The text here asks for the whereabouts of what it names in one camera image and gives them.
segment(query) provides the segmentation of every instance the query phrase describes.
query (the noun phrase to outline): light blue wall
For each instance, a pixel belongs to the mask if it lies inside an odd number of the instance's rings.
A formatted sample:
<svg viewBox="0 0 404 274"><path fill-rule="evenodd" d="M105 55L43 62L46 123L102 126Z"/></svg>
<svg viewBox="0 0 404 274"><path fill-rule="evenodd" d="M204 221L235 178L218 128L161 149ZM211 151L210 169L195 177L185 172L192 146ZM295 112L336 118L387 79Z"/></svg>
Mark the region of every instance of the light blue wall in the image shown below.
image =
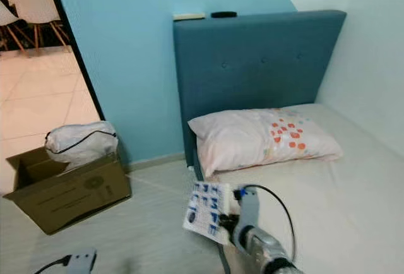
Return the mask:
<svg viewBox="0 0 404 274"><path fill-rule="evenodd" d="M183 151L172 14L295 11L290 0L62 0L126 161Z"/></svg>

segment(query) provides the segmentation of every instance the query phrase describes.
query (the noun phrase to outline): cable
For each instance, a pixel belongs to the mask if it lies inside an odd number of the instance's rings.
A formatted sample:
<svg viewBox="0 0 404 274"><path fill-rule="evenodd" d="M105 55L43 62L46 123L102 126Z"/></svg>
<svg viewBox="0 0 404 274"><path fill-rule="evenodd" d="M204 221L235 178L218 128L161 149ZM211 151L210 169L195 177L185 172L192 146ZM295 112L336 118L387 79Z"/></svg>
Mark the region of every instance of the cable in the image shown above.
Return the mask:
<svg viewBox="0 0 404 274"><path fill-rule="evenodd" d="M247 188L259 188L259 189L262 189L262 190L270 193L282 205L283 209L285 210L286 215L288 216L289 225L290 225L290 231L292 233L292 262L294 263L295 259L296 259L296 236L295 236L295 229L294 229L293 223L292 223L292 218L290 217L288 208L285 206L283 201L278 197L278 195L276 195L273 191L269 190L267 187L261 186L260 184L246 184L243 187L243 189L245 190Z"/></svg>
<svg viewBox="0 0 404 274"><path fill-rule="evenodd" d="M48 268L50 268L51 266L54 266L54 265L62 264L63 266L67 266L69 261L70 261L70 257L71 257L71 255L66 255L65 257L63 257L61 259L55 260L55 261L47 264L46 266L43 266L41 269L36 271L34 274L42 273L43 271L45 271L46 269L48 269Z"/></svg>
<svg viewBox="0 0 404 274"><path fill-rule="evenodd" d="M226 254L223 249L223 244L217 244L217 248L219 249L219 257L222 261L223 269L225 274L231 274L229 263L227 262Z"/></svg>

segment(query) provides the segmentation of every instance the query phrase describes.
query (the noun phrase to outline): white plastic bag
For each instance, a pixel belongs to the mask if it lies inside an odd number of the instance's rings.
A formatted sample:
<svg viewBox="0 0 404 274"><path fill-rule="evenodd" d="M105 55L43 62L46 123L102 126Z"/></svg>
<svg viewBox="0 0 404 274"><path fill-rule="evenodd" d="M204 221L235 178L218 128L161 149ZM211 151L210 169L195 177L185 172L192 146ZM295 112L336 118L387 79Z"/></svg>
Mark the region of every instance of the white plastic bag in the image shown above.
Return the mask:
<svg viewBox="0 0 404 274"><path fill-rule="evenodd" d="M66 170L87 164L116 152L118 139L107 121L70 124L53 129L46 136L45 148L56 162L68 162Z"/></svg>

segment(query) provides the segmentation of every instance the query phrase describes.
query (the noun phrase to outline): bed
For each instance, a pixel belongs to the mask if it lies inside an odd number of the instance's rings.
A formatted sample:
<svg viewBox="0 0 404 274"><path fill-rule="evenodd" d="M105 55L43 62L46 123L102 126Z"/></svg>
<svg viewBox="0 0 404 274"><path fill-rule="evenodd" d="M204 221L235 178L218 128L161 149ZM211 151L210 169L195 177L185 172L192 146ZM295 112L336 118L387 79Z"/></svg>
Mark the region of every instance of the bed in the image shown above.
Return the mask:
<svg viewBox="0 0 404 274"><path fill-rule="evenodd" d="M221 172L213 180L274 190L294 220L297 265L307 274L403 273L404 159L348 117L314 104L344 19L341 11L314 11L175 23L186 161L203 179L188 120L291 106L332 134L344 157ZM259 199L260 227L290 250L282 209L265 193ZM237 251L225 251L232 273L243 273Z"/></svg>

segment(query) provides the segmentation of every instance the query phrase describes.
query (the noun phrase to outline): orange polka dot pattern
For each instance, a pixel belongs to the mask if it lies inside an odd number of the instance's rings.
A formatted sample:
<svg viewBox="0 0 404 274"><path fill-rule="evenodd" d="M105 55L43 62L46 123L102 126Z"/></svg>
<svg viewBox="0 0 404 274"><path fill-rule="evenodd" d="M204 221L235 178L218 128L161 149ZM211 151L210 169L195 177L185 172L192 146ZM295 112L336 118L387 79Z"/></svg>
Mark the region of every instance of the orange polka dot pattern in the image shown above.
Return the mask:
<svg viewBox="0 0 404 274"><path fill-rule="evenodd" d="M300 134L303 133L303 129L295 129L295 124L289 123L287 124L288 128L286 126L282 126L282 124L285 122L284 119L279 119L280 125L276 122L272 124L274 128L280 127L278 130L271 130L271 135L273 137L273 140L275 143L281 143L282 137L281 134L289 134L291 138L293 139L299 139ZM306 144L305 143L296 143L294 141L289 142L289 147L290 148L298 148L300 150L305 150L306 149Z"/></svg>

